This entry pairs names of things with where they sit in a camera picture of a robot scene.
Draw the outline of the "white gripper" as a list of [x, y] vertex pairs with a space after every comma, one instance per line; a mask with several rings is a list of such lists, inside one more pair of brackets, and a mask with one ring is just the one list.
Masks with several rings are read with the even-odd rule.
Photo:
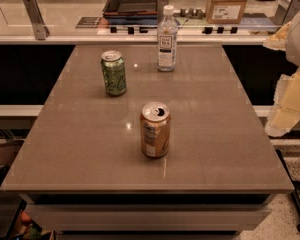
[[274, 104], [267, 117], [265, 132], [271, 137], [281, 137], [300, 121], [300, 11], [291, 23], [286, 23], [266, 39], [263, 46], [271, 50], [286, 50], [287, 60], [299, 66], [292, 76], [280, 76]]

